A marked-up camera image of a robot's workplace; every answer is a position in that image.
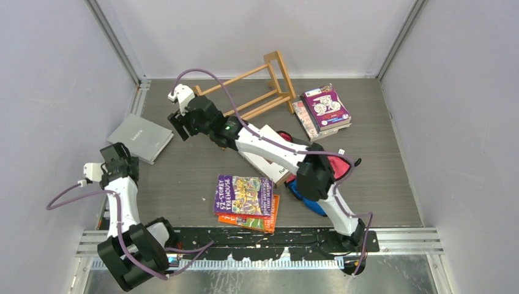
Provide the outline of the grey Iantra book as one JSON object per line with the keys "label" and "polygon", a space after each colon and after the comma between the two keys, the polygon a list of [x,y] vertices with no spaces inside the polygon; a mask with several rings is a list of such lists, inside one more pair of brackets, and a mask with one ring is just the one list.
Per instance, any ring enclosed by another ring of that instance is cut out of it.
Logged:
{"label": "grey Iantra book", "polygon": [[131,155],[151,165],[172,140],[173,131],[140,116],[129,114],[107,138],[110,143],[123,143]]}

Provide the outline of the wooden book rack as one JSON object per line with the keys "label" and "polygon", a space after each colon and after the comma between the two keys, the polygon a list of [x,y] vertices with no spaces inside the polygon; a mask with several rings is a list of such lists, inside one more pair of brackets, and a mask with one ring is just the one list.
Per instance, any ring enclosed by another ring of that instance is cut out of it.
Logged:
{"label": "wooden book rack", "polygon": [[233,95],[237,108],[225,111],[225,116],[238,113],[243,119],[250,120],[282,106],[289,114],[294,114],[296,92],[278,50],[264,55],[259,67],[225,80],[223,84]]}

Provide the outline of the purple 52-Storey Treehouse book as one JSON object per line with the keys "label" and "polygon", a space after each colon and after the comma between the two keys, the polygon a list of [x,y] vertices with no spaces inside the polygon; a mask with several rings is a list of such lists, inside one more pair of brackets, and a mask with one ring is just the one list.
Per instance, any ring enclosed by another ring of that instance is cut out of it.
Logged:
{"label": "purple 52-Storey Treehouse book", "polygon": [[274,204],[274,183],[270,178],[219,175],[213,212],[267,218]]}

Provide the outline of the white Decorate Furniture book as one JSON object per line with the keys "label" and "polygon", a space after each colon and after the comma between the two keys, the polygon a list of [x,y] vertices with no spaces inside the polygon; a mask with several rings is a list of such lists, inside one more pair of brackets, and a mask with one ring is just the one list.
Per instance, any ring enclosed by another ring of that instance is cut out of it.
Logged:
{"label": "white Decorate Furniture book", "polygon": [[239,152],[239,154],[260,172],[263,177],[270,178],[275,188],[281,186],[288,179],[289,175],[291,175],[291,173],[281,165],[268,161],[261,156],[243,152]]}

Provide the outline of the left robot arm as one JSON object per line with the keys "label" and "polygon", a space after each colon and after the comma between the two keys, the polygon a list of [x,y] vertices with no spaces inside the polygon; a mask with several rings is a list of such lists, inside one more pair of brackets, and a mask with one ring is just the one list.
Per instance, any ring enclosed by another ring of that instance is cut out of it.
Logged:
{"label": "left robot arm", "polygon": [[166,253],[179,238],[171,224],[159,217],[142,224],[138,215],[139,159],[121,142],[100,150],[100,187],[108,197],[110,224],[97,253],[118,286],[129,292],[152,277],[164,278],[170,267]]}

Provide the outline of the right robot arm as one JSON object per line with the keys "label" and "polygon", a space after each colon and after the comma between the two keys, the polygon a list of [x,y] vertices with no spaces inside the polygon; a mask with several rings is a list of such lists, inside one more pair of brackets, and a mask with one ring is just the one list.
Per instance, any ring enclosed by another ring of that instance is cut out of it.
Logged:
{"label": "right robot arm", "polygon": [[251,153],[281,165],[296,176],[296,190],[317,202],[340,234],[346,251],[356,251],[366,241],[367,226],[355,215],[338,190],[338,180],[329,161],[332,153],[317,143],[298,145],[276,139],[237,116],[225,117],[206,96],[189,91],[170,93],[168,100],[179,108],[168,117],[183,140],[203,134],[217,146]]}

